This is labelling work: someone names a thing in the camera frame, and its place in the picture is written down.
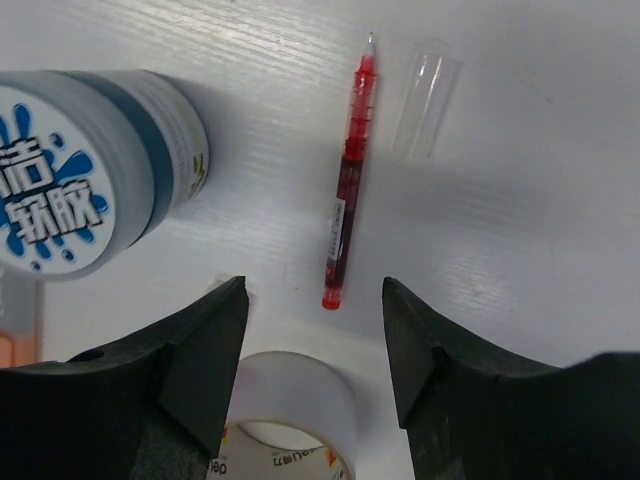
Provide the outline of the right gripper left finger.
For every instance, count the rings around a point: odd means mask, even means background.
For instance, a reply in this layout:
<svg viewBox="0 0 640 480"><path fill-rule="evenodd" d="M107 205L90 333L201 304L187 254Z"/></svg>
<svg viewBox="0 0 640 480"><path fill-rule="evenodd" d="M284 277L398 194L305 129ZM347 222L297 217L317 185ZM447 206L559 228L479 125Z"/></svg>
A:
<svg viewBox="0 0 640 480"><path fill-rule="evenodd" d="M203 479L221 445L249 297L236 276L65 362L1 372L5 479Z"/></svg>

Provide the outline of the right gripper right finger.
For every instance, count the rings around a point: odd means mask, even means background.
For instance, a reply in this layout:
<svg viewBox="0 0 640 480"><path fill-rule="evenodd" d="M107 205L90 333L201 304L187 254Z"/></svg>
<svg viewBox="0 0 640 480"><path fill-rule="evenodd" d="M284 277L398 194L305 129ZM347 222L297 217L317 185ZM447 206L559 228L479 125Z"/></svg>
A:
<svg viewBox="0 0 640 480"><path fill-rule="evenodd" d="M418 479L635 479L639 356L559 368L501 348L383 282L400 427Z"/></svg>

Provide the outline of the red gel pen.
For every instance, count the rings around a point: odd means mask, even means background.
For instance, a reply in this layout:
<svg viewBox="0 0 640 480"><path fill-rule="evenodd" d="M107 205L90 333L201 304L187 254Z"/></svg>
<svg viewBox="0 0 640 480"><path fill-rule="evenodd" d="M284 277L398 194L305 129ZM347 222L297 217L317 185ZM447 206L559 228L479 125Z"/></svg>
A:
<svg viewBox="0 0 640 480"><path fill-rule="evenodd" d="M359 66L354 73L346 139L331 220L322 297L322 306L327 310L336 310L342 303L363 163L367 152L376 79L376 48L374 35L370 33Z"/></svg>

